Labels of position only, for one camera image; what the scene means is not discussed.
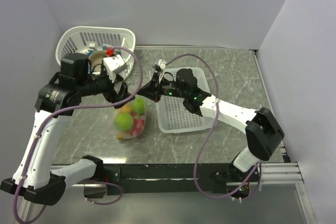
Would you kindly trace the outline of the white perforated rectangular basket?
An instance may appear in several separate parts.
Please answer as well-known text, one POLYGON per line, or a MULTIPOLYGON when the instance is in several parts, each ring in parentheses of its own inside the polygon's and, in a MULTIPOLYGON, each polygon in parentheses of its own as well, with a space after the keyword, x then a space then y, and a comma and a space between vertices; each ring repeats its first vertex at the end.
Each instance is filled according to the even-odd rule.
MULTIPOLYGON (((175 79, 176 72, 181 68, 167 69, 164 78, 175 79)), ((210 92, 204 71, 199 67, 191 67, 194 76, 198 79, 198 87, 205 92, 210 92)), ((157 120, 159 129, 163 133, 187 133, 210 129, 214 119, 191 114, 183 106, 182 98, 162 96, 156 103, 157 120)))

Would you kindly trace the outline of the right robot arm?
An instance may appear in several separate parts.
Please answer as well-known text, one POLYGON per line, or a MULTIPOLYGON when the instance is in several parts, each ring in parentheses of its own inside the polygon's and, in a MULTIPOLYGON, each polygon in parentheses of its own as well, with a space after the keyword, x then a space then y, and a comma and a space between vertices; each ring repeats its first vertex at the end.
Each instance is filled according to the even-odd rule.
POLYGON ((162 96, 182 98, 183 106, 190 113, 214 118, 245 133, 247 147, 233 159, 229 169, 235 181, 242 181, 257 162, 268 161, 285 137, 268 108, 248 109, 216 98, 198 87, 192 69, 178 70, 174 80, 167 80, 156 72, 138 95, 154 102, 159 102, 162 96))

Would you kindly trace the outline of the green fake apple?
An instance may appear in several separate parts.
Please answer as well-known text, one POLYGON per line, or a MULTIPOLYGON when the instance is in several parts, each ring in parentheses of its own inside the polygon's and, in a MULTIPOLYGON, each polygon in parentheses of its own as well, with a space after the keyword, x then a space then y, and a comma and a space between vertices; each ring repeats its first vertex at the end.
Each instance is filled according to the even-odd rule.
POLYGON ((132 129, 134 121, 131 114, 128 113, 119 113, 115 119, 114 123, 120 131, 129 131, 132 129))

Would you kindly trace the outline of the clear zip top bag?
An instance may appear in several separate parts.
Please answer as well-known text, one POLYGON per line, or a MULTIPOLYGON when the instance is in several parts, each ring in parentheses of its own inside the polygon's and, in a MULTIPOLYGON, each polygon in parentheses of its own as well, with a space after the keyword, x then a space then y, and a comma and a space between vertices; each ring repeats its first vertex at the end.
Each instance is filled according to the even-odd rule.
POLYGON ((112 119, 109 128, 113 128, 118 141, 131 140, 139 137, 146 124, 145 98, 135 98, 120 108, 112 107, 112 119))

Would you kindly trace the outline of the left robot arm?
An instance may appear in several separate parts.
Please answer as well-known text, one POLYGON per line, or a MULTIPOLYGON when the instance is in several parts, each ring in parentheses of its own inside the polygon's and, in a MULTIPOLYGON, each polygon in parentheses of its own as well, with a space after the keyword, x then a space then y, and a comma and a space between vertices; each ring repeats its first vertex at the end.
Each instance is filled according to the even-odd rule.
POLYGON ((72 185, 86 179, 92 183, 105 180, 103 161, 90 155, 66 168, 51 170, 60 138, 74 109, 82 108, 83 97, 103 94, 114 106, 123 105, 128 97, 125 84, 119 92, 114 89, 115 80, 126 67, 120 55, 103 58, 100 74, 89 67, 85 54, 68 54, 62 58, 60 70, 39 90, 25 154, 14 175, 1 182, 2 191, 53 206, 72 185))

